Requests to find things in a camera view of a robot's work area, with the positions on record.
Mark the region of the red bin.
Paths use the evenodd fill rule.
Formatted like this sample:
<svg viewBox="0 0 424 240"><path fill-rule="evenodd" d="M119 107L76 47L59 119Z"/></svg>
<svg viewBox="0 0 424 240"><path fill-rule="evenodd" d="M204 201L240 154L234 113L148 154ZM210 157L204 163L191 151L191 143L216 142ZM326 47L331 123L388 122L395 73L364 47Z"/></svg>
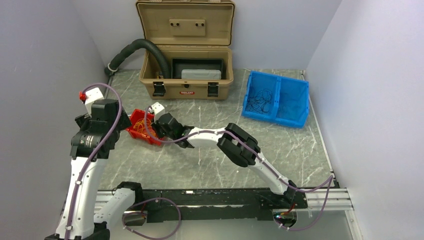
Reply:
<svg viewBox="0 0 424 240"><path fill-rule="evenodd" d="M155 131L152 129L152 123L154 120L154 115L147 113L146 119L145 119L145 111L140 109L135 109L130 118L130 121L132 123L132 126L127 128L128 134L133 139L143 140L150 145L157 145L161 146L162 143L158 141L157 139L153 139L148 132L150 132L151 135L153 135L155 138L158 138L156 136Z"/></svg>

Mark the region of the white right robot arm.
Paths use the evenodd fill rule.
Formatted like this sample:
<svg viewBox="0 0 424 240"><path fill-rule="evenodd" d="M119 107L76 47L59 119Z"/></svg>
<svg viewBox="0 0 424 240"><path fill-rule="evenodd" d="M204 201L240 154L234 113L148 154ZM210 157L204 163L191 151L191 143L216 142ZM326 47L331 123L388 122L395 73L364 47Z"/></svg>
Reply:
<svg viewBox="0 0 424 240"><path fill-rule="evenodd" d="M202 129L182 125L170 113L155 113L151 126L159 138L166 137L168 143L183 149L217 147L233 164L258 175L275 195L281 208L289 209L296 205L295 183L273 167L262 153L258 141L235 123L223 128Z"/></svg>

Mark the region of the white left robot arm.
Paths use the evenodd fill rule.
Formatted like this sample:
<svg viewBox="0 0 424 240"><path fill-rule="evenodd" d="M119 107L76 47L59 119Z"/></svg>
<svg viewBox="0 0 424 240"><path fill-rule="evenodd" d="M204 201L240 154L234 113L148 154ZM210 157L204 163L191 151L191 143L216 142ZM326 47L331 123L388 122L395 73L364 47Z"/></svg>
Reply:
<svg viewBox="0 0 424 240"><path fill-rule="evenodd" d="M55 233L48 240L108 240L111 229L129 208L144 203L142 186L122 182L115 195L95 212L98 188L120 132L131 125L118 100L95 100L91 112L75 119L80 127L71 139L71 178L69 190Z"/></svg>

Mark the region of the black tray in case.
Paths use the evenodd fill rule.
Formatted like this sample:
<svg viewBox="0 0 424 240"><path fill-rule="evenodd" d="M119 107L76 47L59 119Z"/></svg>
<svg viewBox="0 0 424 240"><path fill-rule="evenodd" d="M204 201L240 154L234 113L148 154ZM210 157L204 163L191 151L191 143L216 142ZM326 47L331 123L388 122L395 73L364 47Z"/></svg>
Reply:
<svg viewBox="0 0 424 240"><path fill-rule="evenodd" d="M219 70L226 76L226 64L223 58L172 58L171 78L181 79L182 70Z"/></svg>

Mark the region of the grey plastic box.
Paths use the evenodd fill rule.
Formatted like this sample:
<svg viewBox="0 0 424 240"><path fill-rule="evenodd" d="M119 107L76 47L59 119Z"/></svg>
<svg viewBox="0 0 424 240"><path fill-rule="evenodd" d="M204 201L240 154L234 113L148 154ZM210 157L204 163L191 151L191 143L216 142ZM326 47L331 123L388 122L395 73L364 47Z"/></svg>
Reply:
<svg viewBox="0 0 424 240"><path fill-rule="evenodd" d="M188 80L220 80L222 72L216 69L183 69L181 79Z"/></svg>

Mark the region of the tan tool case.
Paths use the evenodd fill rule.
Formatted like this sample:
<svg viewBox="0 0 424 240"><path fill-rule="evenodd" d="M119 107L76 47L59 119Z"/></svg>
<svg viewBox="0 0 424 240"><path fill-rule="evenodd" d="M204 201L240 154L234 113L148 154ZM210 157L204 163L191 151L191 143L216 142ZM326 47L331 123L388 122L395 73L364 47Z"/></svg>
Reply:
<svg viewBox="0 0 424 240"><path fill-rule="evenodd" d="M135 3L144 38L164 55L170 73L146 51L139 80L153 100L225 100L234 81L230 49L236 5L231 0L138 0ZM223 59L221 79L176 79L172 58Z"/></svg>

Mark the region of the blue bin left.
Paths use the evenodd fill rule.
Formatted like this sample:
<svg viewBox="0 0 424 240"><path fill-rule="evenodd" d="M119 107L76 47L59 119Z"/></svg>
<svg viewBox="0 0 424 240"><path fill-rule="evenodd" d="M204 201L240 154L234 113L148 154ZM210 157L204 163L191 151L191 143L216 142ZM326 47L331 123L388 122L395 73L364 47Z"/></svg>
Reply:
<svg viewBox="0 0 424 240"><path fill-rule="evenodd" d="M274 122L280 85L280 76L252 70L247 79L241 115L253 120Z"/></svg>

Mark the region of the blue bin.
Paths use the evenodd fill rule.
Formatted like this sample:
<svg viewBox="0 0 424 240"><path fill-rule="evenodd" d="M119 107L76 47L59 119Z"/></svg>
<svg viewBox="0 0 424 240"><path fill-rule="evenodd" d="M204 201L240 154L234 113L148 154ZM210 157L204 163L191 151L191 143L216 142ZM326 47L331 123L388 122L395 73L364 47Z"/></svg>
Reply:
<svg viewBox="0 0 424 240"><path fill-rule="evenodd" d="M291 128L303 128L309 114L309 83L282 77L276 120Z"/></svg>
<svg viewBox="0 0 424 240"><path fill-rule="evenodd" d="M247 79L241 115L253 120L274 122L280 85L280 76L252 70Z"/></svg>

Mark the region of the blue bin right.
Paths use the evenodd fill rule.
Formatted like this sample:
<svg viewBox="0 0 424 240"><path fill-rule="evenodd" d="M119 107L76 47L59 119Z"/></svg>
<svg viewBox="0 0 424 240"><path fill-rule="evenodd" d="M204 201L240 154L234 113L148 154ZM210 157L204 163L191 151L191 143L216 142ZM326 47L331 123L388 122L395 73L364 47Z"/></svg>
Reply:
<svg viewBox="0 0 424 240"><path fill-rule="evenodd" d="M291 128L303 128L309 114L309 83L282 77L276 120Z"/></svg>

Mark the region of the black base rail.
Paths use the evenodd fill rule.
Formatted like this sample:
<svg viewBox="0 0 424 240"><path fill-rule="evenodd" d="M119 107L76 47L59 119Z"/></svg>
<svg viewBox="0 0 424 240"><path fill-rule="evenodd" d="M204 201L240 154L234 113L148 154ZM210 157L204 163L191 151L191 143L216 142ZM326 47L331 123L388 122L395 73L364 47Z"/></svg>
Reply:
<svg viewBox="0 0 424 240"><path fill-rule="evenodd" d="M289 191L289 196L269 188L143 189L140 183L124 181L113 189L135 191L130 210L142 211L148 223L165 221L256 219L271 221L272 212L308 207L306 195Z"/></svg>

